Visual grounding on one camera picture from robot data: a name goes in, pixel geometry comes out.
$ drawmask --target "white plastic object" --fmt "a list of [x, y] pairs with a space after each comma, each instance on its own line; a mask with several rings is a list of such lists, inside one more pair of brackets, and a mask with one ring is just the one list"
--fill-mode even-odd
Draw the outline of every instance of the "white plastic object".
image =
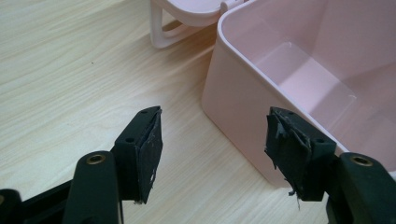
[[264, 153], [270, 106], [298, 113], [396, 176], [394, 0], [257, 0], [225, 13], [203, 109], [274, 185]]
[[[150, 0], [150, 38], [155, 48], [168, 47], [219, 20], [221, 0]], [[163, 30], [163, 10], [182, 24]]]

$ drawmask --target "light wooden surface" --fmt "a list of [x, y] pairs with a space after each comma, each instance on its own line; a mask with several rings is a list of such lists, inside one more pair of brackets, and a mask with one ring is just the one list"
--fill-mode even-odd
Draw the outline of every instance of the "light wooden surface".
[[203, 112], [215, 39], [213, 25], [153, 48], [148, 0], [1, 1], [0, 189], [26, 200], [62, 184], [160, 105], [157, 179], [148, 204], [123, 203], [126, 223], [327, 223], [326, 199], [299, 210]]

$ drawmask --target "wood grain surface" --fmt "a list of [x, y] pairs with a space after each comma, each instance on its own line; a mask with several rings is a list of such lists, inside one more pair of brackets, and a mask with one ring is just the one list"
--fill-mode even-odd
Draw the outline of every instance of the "wood grain surface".
[[155, 49], [147, 0], [0, 1], [0, 189], [62, 184], [160, 105], [157, 179], [148, 204], [123, 203], [126, 223], [327, 223], [326, 198], [299, 209], [203, 112], [215, 40], [212, 25]]

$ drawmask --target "pink plastic container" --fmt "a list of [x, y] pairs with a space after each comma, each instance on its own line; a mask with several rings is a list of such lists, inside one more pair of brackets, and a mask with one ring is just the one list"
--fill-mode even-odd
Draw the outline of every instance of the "pink plastic container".
[[270, 106], [300, 114], [396, 176], [396, 2], [258, 0], [219, 20], [206, 114], [274, 185]]

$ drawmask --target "pink plastic box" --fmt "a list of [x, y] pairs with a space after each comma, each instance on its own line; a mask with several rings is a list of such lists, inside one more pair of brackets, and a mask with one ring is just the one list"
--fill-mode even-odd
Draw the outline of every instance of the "pink plastic box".
[[253, 0], [221, 16], [204, 111], [285, 186], [264, 153], [272, 105], [309, 120], [338, 153], [373, 157], [395, 177], [395, 0]]

